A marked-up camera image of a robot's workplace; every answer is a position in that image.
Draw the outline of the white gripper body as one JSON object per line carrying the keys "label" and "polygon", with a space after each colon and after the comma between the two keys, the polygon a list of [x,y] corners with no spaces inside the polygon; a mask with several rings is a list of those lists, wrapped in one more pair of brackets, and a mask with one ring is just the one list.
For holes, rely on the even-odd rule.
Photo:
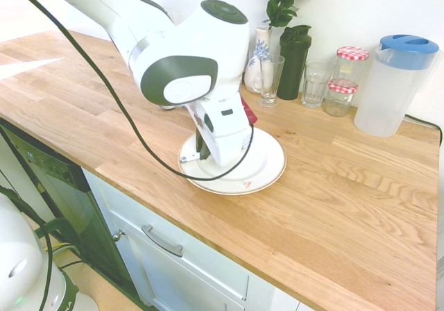
{"label": "white gripper body", "polygon": [[210,101],[199,99],[188,104],[188,111],[213,159],[220,167],[237,161],[249,122],[240,99]]}

